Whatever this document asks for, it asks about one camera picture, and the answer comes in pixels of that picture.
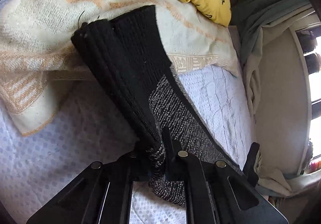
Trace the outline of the black grey knit sweater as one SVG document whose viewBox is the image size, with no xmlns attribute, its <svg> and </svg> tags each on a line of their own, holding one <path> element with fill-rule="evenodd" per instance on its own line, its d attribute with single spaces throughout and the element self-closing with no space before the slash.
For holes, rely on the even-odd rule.
<svg viewBox="0 0 321 224">
<path fill-rule="evenodd" d="M 159 36 L 153 5 L 112 20 L 84 23 L 71 41 L 141 141 L 151 167 L 149 187 L 156 196 L 185 204 L 183 183 L 165 178 L 164 128 L 201 161 L 224 160 L 241 172 L 214 140 L 177 80 Z"/>
</svg>

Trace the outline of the white quilted bed cover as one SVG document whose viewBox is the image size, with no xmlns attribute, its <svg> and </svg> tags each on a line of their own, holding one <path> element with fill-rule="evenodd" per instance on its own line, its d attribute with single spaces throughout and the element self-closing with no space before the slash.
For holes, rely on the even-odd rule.
<svg viewBox="0 0 321 224">
<path fill-rule="evenodd" d="M 1 99 L 1 202 L 17 223 L 26 223 L 91 162 L 115 161 L 131 152 L 139 141 L 80 59 L 90 72 L 90 79 L 72 81 L 52 121 L 39 131 L 23 136 Z M 171 64 L 214 140 L 243 169 L 256 137 L 239 62 L 237 75 L 216 65 L 179 74 L 172 61 Z M 134 185 L 131 223 L 184 221 L 183 206 L 156 196 L 149 181 Z"/>
</svg>

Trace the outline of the beige teal bed sheet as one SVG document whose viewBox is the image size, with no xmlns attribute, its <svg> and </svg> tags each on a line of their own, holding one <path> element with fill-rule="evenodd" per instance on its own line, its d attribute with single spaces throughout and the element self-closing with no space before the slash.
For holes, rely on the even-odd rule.
<svg viewBox="0 0 321 224">
<path fill-rule="evenodd" d="M 290 197 L 312 184 L 301 170 L 309 145 L 311 94 L 293 25 L 314 12 L 309 0 L 246 0 L 232 9 L 250 115 L 260 145 L 258 190 Z"/>
</svg>

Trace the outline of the cream orange patterned blanket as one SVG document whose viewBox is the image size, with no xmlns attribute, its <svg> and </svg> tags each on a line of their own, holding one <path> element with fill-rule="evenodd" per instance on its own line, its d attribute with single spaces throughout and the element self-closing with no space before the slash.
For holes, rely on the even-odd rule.
<svg viewBox="0 0 321 224">
<path fill-rule="evenodd" d="M 1 8 L 1 99 L 23 136 L 53 119 L 73 80 L 91 74 L 71 37 L 84 22 L 156 7 L 160 38 L 177 73 L 216 65 L 238 74 L 228 27 L 179 0 L 6 0 Z"/>
</svg>

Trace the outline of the window with frame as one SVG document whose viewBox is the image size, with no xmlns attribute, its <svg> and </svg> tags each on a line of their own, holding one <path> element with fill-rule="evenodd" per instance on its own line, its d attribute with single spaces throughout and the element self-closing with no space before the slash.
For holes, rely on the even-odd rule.
<svg viewBox="0 0 321 224">
<path fill-rule="evenodd" d="M 302 49 L 296 32 L 303 30 L 313 31 L 318 43 L 314 52 L 320 55 L 320 19 L 317 14 L 309 14 L 290 26 L 290 31 L 297 40 L 301 51 Z M 307 152 L 309 161 L 303 170 L 304 174 L 312 173 L 320 169 L 320 71 L 313 74 L 308 73 L 307 77 L 308 93 L 310 94 L 311 123 L 309 129 L 309 151 Z"/>
</svg>

